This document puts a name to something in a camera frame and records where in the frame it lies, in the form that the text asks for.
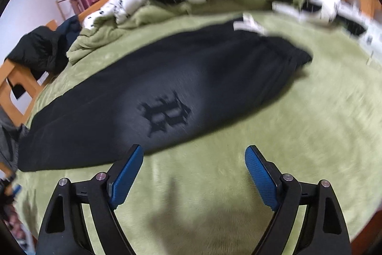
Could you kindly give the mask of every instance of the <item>black jacket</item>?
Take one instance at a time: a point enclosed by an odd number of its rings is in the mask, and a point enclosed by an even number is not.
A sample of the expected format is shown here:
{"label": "black jacket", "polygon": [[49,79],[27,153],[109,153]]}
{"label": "black jacket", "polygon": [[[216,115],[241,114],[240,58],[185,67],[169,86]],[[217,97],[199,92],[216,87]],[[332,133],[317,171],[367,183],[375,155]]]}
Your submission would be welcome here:
{"label": "black jacket", "polygon": [[[59,74],[64,70],[68,63],[68,49],[64,34],[39,26],[22,36],[7,58],[30,68],[33,77],[38,80],[45,72]],[[12,91],[16,98],[25,92],[21,85],[12,86]]]}

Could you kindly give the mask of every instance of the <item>black garment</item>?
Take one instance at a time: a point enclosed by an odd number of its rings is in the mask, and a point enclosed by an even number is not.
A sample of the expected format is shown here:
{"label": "black garment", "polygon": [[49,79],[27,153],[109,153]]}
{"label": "black garment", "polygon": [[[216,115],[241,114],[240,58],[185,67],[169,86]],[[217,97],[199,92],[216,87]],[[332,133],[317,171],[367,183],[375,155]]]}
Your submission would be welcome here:
{"label": "black garment", "polygon": [[24,125],[15,127],[12,120],[0,106],[0,162],[14,172],[17,170],[18,142],[26,136],[28,128]]}
{"label": "black garment", "polygon": [[78,168],[184,142],[275,97],[312,60],[233,21],[149,44],[56,98],[21,141],[22,171]]}
{"label": "black garment", "polygon": [[[38,80],[45,72],[59,74],[64,70],[68,64],[68,49],[64,34],[39,26],[22,36],[6,58],[30,68],[33,77]],[[21,85],[11,87],[16,98],[25,92]]]}
{"label": "black garment", "polygon": [[65,53],[68,52],[70,46],[77,39],[81,29],[82,26],[78,20],[78,16],[73,16],[66,19],[60,26],[57,27],[55,32],[64,35],[66,38]]}
{"label": "black garment", "polygon": [[338,21],[345,27],[345,29],[347,29],[349,33],[357,37],[361,36],[364,32],[367,31],[367,29],[363,25],[352,21],[348,18],[342,17],[339,14],[337,14],[337,16],[335,17],[335,21]]}

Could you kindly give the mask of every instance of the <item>wooden chair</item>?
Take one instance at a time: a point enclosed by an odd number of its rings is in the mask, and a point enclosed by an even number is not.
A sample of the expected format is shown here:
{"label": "wooden chair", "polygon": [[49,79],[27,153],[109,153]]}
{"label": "wooden chair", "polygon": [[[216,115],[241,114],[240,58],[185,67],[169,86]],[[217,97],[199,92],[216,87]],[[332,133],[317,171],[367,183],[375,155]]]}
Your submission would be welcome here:
{"label": "wooden chair", "polygon": [[[57,23],[55,20],[50,21],[47,25],[51,30],[56,30]],[[29,103],[25,114],[22,114],[11,101],[11,87],[7,82],[7,78],[12,85],[20,84],[24,87],[25,91],[31,96],[32,101]],[[43,90],[44,86],[49,82],[51,76],[44,81],[43,85],[39,83],[33,77],[29,68],[12,62],[6,59],[3,65],[0,67],[0,106],[7,113],[9,118],[15,124],[19,126],[25,123],[31,114],[34,101],[37,95]]]}

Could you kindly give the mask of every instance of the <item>dark blue cloth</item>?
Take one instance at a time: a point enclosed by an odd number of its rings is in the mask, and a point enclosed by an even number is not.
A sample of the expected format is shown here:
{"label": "dark blue cloth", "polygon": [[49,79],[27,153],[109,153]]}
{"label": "dark blue cloth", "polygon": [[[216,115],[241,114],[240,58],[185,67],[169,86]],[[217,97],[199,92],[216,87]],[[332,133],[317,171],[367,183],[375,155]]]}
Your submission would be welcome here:
{"label": "dark blue cloth", "polygon": [[69,50],[70,46],[77,39],[81,29],[82,27],[78,21],[78,16],[70,17],[69,19],[65,20],[59,27],[57,27],[56,32],[65,35],[66,37],[66,51]]}

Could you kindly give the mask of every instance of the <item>bed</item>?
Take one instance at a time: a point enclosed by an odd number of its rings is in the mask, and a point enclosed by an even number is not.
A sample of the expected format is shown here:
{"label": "bed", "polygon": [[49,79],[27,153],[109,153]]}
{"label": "bed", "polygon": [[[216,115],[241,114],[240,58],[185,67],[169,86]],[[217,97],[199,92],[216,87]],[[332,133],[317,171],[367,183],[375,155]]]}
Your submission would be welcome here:
{"label": "bed", "polygon": [[[87,9],[80,20],[106,1],[100,0]],[[5,78],[8,76],[12,83],[17,79],[34,103],[24,115],[12,115],[14,110],[8,106],[5,110],[15,124],[30,125],[33,116],[54,98],[123,55],[175,32],[228,21],[244,9],[271,32],[312,51],[314,62],[299,73],[282,98],[258,112],[145,157],[126,203],[116,210],[137,254],[249,254],[272,217],[245,168],[244,150],[250,144],[256,144],[267,160],[300,181],[331,181],[351,239],[380,204],[381,69],[368,62],[368,56],[342,28],[301,25],[286,16],[247,8],[235,7],[232,12],[215,14],[199,8],[199,14],[175,16],[128,30],[123,37],[129,38],[128,49],[121,38],[117,46],[109,44],[95,50],[76,66],[66,68],[43,90],[30,80],[25,68],[7,62],[0,69],[0,104],[3,106],[10,92]],[[372,15],[381,4],[378,0],[362,0],[361,9]],[[140,17],[151,14],[141,12]],[[100,62],[105,53],[111,59]],[[275,133],[281,139],[275,139]],[[108,167],[18,172],[18,182],[24,187],[17,203],[20,217],[37,236],[51,193],[61,177],[72,182],[87,180]],[[94,249],[102,254],[89,210],[85,210],[85,218]],[[294,248],[302,218],[301,209],[286,254]]]}

